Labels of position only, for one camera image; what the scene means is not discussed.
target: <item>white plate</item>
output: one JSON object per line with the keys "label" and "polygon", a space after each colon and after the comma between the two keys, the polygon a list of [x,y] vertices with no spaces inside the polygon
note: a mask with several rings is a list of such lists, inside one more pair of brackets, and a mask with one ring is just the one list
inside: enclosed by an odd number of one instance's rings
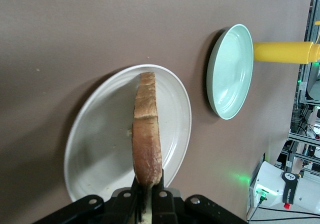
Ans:
{"label": "white plate", "polygon": [[191,131],[191,106],[179,78],[157,65],[138,65],[111,76],[86,101],[71,129],[64,176],[75,201],[88,194],[105,201],[134,180],[130,130],[139,74],[155,72],[164,183],[168,186],[185,156]]}
{"label": "white plate", "polygon": [[254,50],[248,29],[241,24],[225,31],[214,45],[206,76],[210,105],[222,119],[233,118],[248,94]]}

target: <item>table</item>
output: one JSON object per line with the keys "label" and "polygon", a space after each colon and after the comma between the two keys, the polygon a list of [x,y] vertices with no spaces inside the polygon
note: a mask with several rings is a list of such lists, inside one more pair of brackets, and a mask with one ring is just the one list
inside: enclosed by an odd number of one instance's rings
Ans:
{"label": "table", "polygon": [[245,218],[251,173],[275,163],[290,128],[299,66],[254,63],[238,115],[218,118],[204,90],[219,30],[254,42],[303,41],[310,0],[0,0],[0,220],[35,221],[68,203],[63,156],[77,112],[108,74],[173,71],[192,107],[188,151],[171,187]]}

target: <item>metal bolt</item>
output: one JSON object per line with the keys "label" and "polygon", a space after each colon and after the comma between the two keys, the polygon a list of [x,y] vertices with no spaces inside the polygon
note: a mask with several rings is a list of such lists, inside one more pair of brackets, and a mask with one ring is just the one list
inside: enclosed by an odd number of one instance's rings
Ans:
{"label": "metal bolt", "polygon": [[160,191],[159,196],[160,197],[166,197],[168,194],[165,191]]}
{"label": "metal bolt", "polygon": [[198,198],[196,198],[196,197],[191,198],[190,201],[192,202],[192,204],[195,204],[195,205],[200,203],[200,200]]}
{"label": "metal bolt", "polygon": [[93,204],[96,204],[96,202],[97,202],[97,199],[91,199],[91,200],[89,201],[89,204],[90,204],[90,205],[93,205]]}
{"label": "metal bolt", "polygon": [[128,198],[128,197],[131,196],[131,193],[130,193],[130,192],[126,192],[125,194],[123,194],[123,196],[124,196],[125,198]]}

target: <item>yellow object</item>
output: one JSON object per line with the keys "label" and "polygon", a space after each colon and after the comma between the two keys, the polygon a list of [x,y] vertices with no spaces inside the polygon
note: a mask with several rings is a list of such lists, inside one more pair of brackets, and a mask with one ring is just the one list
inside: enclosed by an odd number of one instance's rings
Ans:
{"label": "yellow object", "polygon": [[320,45],[313,42],[254,43],[255,61],[308,64],[320,58]]}

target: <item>bread crust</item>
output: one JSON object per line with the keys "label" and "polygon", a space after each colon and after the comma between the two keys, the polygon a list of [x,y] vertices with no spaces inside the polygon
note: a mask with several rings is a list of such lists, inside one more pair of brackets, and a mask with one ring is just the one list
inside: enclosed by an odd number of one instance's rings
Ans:
{"label": "bread crust", "polygon": [[158,126],[156,77],[141,73],[132,126],[133,167],[140,185],[152,187],[162,177],[162,154]]}

